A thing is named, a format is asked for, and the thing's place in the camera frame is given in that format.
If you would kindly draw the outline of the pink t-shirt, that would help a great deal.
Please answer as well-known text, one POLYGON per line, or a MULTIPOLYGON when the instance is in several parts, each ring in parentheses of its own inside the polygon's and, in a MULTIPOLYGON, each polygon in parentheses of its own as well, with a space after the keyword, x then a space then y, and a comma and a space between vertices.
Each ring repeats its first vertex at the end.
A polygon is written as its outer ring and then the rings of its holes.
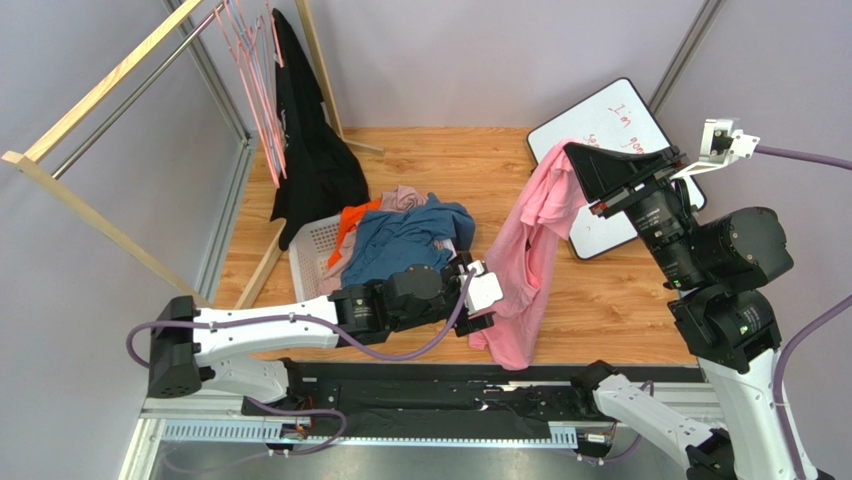
POLYGON ((564 150, 571 142, 560 141, 539 162, 485 254, 503 299, 491 309, 494 325, 471 334, 468 344, 489 351, 506 370, 523 370, 533 362, 559 244, 587 204, 564 150))

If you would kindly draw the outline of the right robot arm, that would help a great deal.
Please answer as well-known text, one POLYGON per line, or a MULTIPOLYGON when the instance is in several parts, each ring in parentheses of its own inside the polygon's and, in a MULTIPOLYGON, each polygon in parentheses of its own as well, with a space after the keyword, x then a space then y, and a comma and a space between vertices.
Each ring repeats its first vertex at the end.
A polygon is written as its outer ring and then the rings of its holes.
POLYGON ((761 288, 793 267, 777 214, 766 207, 696 221, 675 182, 682 156, 668 147, 628 154, 565 144, 593 214, 624 214, 679 293, 669 303, 689 352, 712 386, 723 423, 680 415, 615 367, 596 361, 572 378, 587 415, 624 423, 690 479, 821 479, 786 403, 790 345, 761 288))

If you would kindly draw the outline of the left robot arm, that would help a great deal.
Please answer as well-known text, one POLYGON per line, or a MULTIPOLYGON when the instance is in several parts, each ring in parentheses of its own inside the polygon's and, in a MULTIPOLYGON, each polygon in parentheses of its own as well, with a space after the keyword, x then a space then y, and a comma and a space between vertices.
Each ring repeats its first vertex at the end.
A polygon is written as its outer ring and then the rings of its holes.
POLYGON ((148 372, 150 398, 215 390, 270 404, 293 395, 295 373, 282 360, 258 359, 261 352, 352 346, 376 357, 372 345, 423 325, 443 322, 442 336, 488 329, 502 298, 497 275, 463 252, 441 270, 416 264, 288 305, 224 310, 174 297, 128 334, 126 347, 148 372))

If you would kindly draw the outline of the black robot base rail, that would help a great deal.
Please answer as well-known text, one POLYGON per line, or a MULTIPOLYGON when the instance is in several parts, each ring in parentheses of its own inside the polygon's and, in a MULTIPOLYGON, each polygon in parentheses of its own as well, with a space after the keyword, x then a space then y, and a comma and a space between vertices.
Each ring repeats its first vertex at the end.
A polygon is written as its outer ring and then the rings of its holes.
POLYGON ((403 439, 533 440, 551 421, 607 422, 572 378, 582 365, 534 365, 507 371, 495 364, 294 362, 290 386, 272 402, 281 410, 334 409, 311 433, 403 439))

